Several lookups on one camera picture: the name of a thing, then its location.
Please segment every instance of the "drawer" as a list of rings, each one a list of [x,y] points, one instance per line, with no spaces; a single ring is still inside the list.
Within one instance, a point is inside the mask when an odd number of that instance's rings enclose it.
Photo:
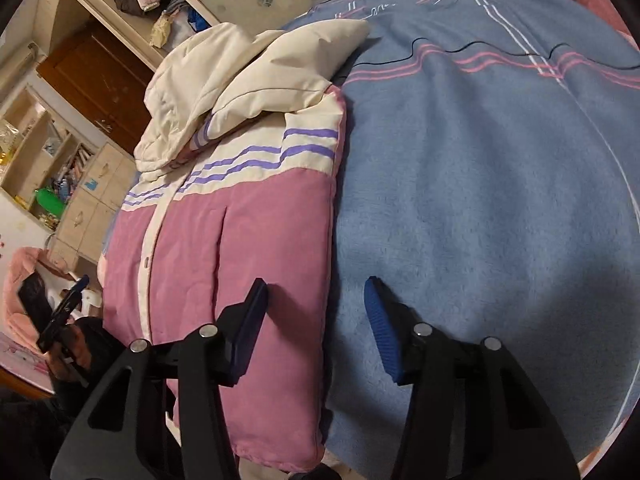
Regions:
[[[79,249],[97,205],[98,201],[94,197],[80,188],[76,189],[60,222],[58,240],[74,249]]]
[[[82,189],[100,200],[123,158],[116,148],[105,144],[82,181]]]
[[[109,209],[104,204],[98,204],[95,208],[94,216],[82,237],[80,253],[93,263],[97,264],[102,253],[102,240],[107,234],[107,229],[111,224],[111,219],[115,215],[113,209]]]
[[[123,157],[122,162],[100,200],[112,209],[120,209],[124,197],[131,188],[135,174],[135,163],[127,157]]]
[[[73,272],[76,269],[78,253],[74,248],[56,239],[49,252],[49,259],[56,264],[60,261],[64,262],[67,272]]]

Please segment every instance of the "blue bedsheet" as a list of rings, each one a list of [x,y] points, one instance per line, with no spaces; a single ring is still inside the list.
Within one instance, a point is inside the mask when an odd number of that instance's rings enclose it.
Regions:
[[[383,369],[380,276],[454,338],[503,339],[583,458],[638,399],[640,55],[571,0],[330,0],[348,143],[328,321],[328,447],[388,478],[410,388]]]

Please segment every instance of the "wooden door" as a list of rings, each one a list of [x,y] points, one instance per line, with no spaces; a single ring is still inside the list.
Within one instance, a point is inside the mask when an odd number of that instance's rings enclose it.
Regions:
[[[143,100],[153,72],[113,34],[91,22],[37,70],[69,104],[133,154],[151,119]]]

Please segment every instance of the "green object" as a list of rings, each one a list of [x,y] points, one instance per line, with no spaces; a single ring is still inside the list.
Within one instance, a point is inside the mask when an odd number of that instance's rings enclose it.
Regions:
[[[37,189],[36,201],[42,206],[42,208],[51,213],[53,216],[60,218],[65,210],[65,205],[52,190],[48,187]]]

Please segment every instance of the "blue rubber tip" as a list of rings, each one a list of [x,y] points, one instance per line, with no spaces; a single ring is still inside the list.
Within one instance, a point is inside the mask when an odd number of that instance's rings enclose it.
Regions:
[[[364,307],[385,372],[398,383],[402,378],[401,346],[386,314],[382,298],[376,290],[375,280],[376,278],[371,277],[364,284]]]

